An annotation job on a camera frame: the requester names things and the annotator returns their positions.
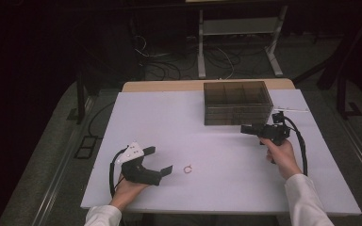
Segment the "plastic storage box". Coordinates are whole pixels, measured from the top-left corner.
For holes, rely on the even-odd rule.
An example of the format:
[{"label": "plastic storage box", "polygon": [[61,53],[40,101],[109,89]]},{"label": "plastic storage box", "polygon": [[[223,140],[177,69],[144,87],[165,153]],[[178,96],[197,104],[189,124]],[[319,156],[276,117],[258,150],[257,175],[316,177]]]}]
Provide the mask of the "plastic storage box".
[{"label": "plastic storage box", "polygon": [[262,81],[204,83],[205,125],[267,123],[272,99]]}]

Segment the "white table surface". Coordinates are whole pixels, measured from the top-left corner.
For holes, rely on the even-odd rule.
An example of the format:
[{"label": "white table surface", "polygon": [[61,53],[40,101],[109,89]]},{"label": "white table surface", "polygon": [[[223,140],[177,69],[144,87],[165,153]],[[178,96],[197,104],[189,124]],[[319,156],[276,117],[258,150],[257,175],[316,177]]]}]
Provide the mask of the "white table surface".
[{"label": "white table surface", "polygon": [[[274,107],[308,109],[298,89],[270,89]],[[325,144],[311,113],[286,112],[304,137],[308,175],[325,211],[333,216],[361,211]],[[108,204],[109,164],[132,141],[156,146],[142,165],[173,173],[149,186],[127,211],[144,213],[280,214],[288,212],[284,179],[265,159],[266,147],[240,126],[204,126],[202,91],[119,93],[81,207]],[[292,142],[302,166],[299,142]],[[191,165],[192,172],[183,168]],[[116,166],[114,177],[121,171]]]}]

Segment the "hand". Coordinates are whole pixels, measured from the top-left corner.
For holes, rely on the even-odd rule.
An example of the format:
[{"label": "hand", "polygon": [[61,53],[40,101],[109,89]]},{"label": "hand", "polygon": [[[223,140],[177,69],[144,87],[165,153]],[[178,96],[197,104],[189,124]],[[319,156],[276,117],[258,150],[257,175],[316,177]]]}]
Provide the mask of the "hand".
[{"label": "hand", "polygon": [[110,205],[117,207],[120,211],[123,211],[129,203],[137,198],[144,188],[149,186],[145,184],[129,182],[125,180],[122,174],[120,174],[119,181],[120,182],[117,185],[116,193],[114,193]]},{"label": "hand", "polygon": [[287,180],[295,174],[302,174],[301,169],[296,163],[293,147],[289,140],[285,139],[280,146],[276,146],[269,139],[262,137],[259,139],[269,148],[267,151],[267,160],[273,160],[277,164],[281,176],[284,177],[284,179]]}]

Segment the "black cable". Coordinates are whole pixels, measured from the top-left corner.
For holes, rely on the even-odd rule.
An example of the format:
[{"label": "black cable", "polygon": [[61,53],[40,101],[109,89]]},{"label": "black cable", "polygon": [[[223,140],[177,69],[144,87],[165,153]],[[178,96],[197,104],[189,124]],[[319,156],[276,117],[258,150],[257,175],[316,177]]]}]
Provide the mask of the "black cable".
[{"label": "black cable", "polygon": [[181,77],[182,77],[181,71],[179,70],[178,67],[176,67],[176,66],[175,66],[174,64],[172,64],[172,63],[152,61],[152,62],[150,62],[148,65],[152,65],[152,66],[161,68],[160,66],[158,66],[158,65],[160,65],[160,64],[163,65],[163,66],[166,66],[166,67],[169,68],[169,69],[172,69],[172,70],[177,71],[177,73],[178,73],[178,78],[173,78],[173,77],[170,77],[170,76],[168,75],[169,78],[171,78],[171,79],[173,79],[173,80],[181,80]]},{"label": "black cable", "polygon": [[197,61],[197,57],[194,57],[191,65],[188,66],[187,68],[178,68],[178,67],[177,67],[177,68],[178,68],[178,70],[179,70],[180,72],[190,70],[190,69],[193,68],[193,66],[195,66],[196,61]]},{"label": "black cable", "polygon": [[[222,69],[230,69],[231,68],[227,57],[216,56],[216,55],[214,55],[212,53],[212,51],[209,51],[209,50],[205,50],[205,53],[208,54],[208,55],[205,55],[205,58],[207,58],[207,61],[209,61],[213,66],[216,66],[216,67],[222,68]],[[237,62],[232,61],[232,58],[235,58],[235,57],[237,58]],[[215,61],[217,61],[217,62],[219,62],[221,64],[225,64],[228,67],[223,67],[223,66],[220,66],[218,64],[215,64],[211,59],[213,59],[213,60],[215,60]],[[229,57],[229,60],[232,62],[233,65],[238,65],[241,62],[239,56]]]},{"label": "black cable", "polygon": [[[254,53],[254,54],[251,54],[251,55],[245,55],[245,56],[253,56],[253,55],[259,54],[259,53],[261,53],[261,52],[266,52],[266,49],[262,49],[261,51],[259,51],[259,52],[257,52],[257,53]],[[260,63],[262,62],[263,58],[264,58],[264,55],[260,57],[260,59],[257,61],[257,63],[254,65],[254,67],[253,67],[250,71],[236,70],[236,72],[237,72],[237,73],[244,73],[244,72],[246,72],[246,73],[251,73],[252,75],[262,75],[263,73],[266,73],[266,72],[270,71],[271,68],[267,68],[267,70],[264,70],[264,71],[262,71],[262,72],[256,70],[256,68],[257,68],[257,67],[260,65]]]},{"label": "black cable", "polygon": [[250,42],[251,38],[252,38],[252,35],[249,36],[248,40],[246,41],[246,45],[245,45],[243,48],[241,48],[237,54],[234,54],[234,53],[232,53],[232,52],[228,52],[228,53],[227,53],[225,50],[224,50],[224,52],[226,52],[227,54],[235,55],[235,56],[238,56],[238,57],[239,57],[245,50],[248,49],[248,47],[249,47],[249,42]]},{"label": "black cable", "polygon": [[122,177],[122,179],[119,180],[119,182],[114,186],[114,190],[116,190],[117,186],[120,184],[120,182],[124,180],[124,177]]},{"label": "black cable", "polygon": [[191,54],[191,53],[184,54],[184,53],[179,53],[179,52],[168,52],[168,53],[164,53],[164,54],[157,54],[155,46],[150,45],[143,36],[137,35],[137,36],[135,36],[135,38],[140,38],[140,39],[144,40],[143,47],[141,49],[135,49],[135,50],[139,53],[139,56],[142,56],[142,58],[146,59],[146,60],[154,59],[155,61],[158,61],[160,59],[160,62],[170,63],[170,62],[176,62],[176,61],[179,61],[182,59],[186,59],[187,55]]},{"label": "black cable", "polygon": [[113,105],[116,101],[113,101],[111,103],[109,103],[108,105],[104,106],[102,109],[100,109],[94,116],[93,118],[90,120],[90,123],[88,125],[88,134],[90,136],[93,136],[92,132],[91,132],[91,126],[92,126],[92,123],[93,121],[96,119],[96,117],[102,113],[102,111],[104,111],[106,108],[108,108],[109,106]]},{"label": "black cable", "polygon": [[[240,60],[240,57],[239,57],[239,55],[237,55],[237,54],[234,54],[234,53],[232,53],[232,52],[227,52],[227,51],[224,51],[223,49],[221,49],[221,48],[218,48],[218,47],[211,47],[211,46],[207,46],[208,48],[210,48],[210,49],[214,49],[214,50],[216,50],[216,51],[220,51],[221,53],[222,53],[222,56],[224,56],[224,53],[226,53],[227,55],[228,55],[228,58],[232,61],[232,63],[233,63],[233,65],[238,65],[240,62],[241,62],[241,60]],[[209,50],[206,50],[207,51],[207,53],[210,53],[211,55],[212,55],[212,57],[213,58],[215,58],[217,61],[219,61],[219,62],[223,62],[223,61],[227,61],[228,62],[228,58],[227,57],[221,57],[221,56],[216,56],[214,53],[212,53],[211,51],[209,51]]]},{"label": "black cable", "polygon": [[116,153],[116,155],[114,155],[114,158],[110,163],[110,170],[109,170],[109,173],[108,173],[108,181],[109,181],[109,186],[110,186],[111,197],[113,197],[114,193],[116,193],[116,187],[120,183],[119,182],[119,183],[117,183],[117,185],[114,185],[113,173],[114,173],[114,166],[115,166],[115,163],[116,163],[116,159],[119,157],[120,154],[124,153],[125,150],[127,150],[127,148],[122,149],[121,151]]},{"label": "black cable", "polygon": [[301,132],[299,132],[299,130],[296,127],[295,123],[293,123],[293,121],[290,118],[284,116],[284,119],[289,121],[289,123],[293,127],[293,130],[296,133],[296,136],[298,137],[299,146],[301,147],[301,153],[302,153],[302,162],[303,162],[303,165],[304,165],[304,175],[307,176],[307,157],[306,157],[306,153],[305,153],[304,138],[302,137]]},{"label": "black cable", "polygon": [[160,78],[160,81],[163,81],[164,78],[166,77],[166,74],[167,74],[166,69],[164,69],[164,68],[162,68],[162,67],[160,67],[160,66],[158,66],[158,65],[156,65],[156,64],[151,64],[151,63],[146,64],[145,67],[146,67],[146,66],[157,67],[158,69],[160,69],[160,70],[163,71],[163,76],[158,76],[156,73],[153,73],[152,71],[146,71],[146,70],[145,70],[146,73],[151,73],[151,74],[153,74],[155,77]]}]

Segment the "rubber band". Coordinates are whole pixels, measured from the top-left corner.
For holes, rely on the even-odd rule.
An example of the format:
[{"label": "rubber band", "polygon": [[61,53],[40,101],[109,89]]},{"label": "rubber band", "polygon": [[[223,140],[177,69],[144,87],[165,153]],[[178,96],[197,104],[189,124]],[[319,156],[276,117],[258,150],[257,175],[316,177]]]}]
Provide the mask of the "rubber band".
[{"label": "rubber band", "polygon": [[192,166],[189,165],[189,166],[184,167],[184,172],[185,172],[185,173],[190,173],[190,172],[192,172]]}]

